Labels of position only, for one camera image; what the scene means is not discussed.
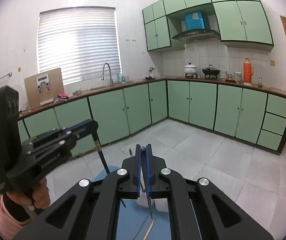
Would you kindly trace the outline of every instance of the range hood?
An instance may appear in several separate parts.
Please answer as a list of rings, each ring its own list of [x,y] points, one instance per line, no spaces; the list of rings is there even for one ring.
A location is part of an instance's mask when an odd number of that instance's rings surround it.
[[[173,37],[173,39],[183,41],[184,43],[191,43],[194,41],[201,41],[210,38],[220,39],[221,37],[220,34],[218,34],[216,31],[208,29],[188,30]]]

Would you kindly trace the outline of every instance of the glass jar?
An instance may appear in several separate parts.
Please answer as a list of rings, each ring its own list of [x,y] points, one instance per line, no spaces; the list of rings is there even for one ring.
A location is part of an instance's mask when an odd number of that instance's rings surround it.
[[[259,78],[259,80],[258,80],[258,88],[262,88],[262,87],[263,87],[262,78]]]

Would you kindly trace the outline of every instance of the sink faucet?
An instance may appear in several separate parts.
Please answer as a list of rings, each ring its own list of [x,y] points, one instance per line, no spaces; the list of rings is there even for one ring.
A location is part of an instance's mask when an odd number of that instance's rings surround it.
[[[108,64],[107,62],[104,63],[103,65],[103,75],[102,75],[102,80],[104,80],[104,68],[105,65],[108,65],[108,70],[110,71],[110,64]],[[110,85],[113,85],[113,79],[112,79],[112,74],[110,73]]]

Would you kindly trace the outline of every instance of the white blind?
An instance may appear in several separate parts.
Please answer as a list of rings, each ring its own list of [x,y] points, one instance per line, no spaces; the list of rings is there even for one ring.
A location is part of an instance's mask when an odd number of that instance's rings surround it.
[[[60,67],[63,84],[120,73],[114,8],[67,8],[40,14],[38,72]]]

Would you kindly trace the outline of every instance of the tiled floor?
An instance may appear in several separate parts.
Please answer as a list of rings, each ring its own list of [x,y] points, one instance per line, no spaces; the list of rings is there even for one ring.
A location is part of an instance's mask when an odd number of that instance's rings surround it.
[[[207,177],[275,239],[286,235],[286,146],[281,156],[165,120],[103,149],[107,164],[120,167],[128,149],[151,143],[153,154],[187,179]],[[80,179],[103,170],[97,153],[68,162],[47,176],[52,202]]]

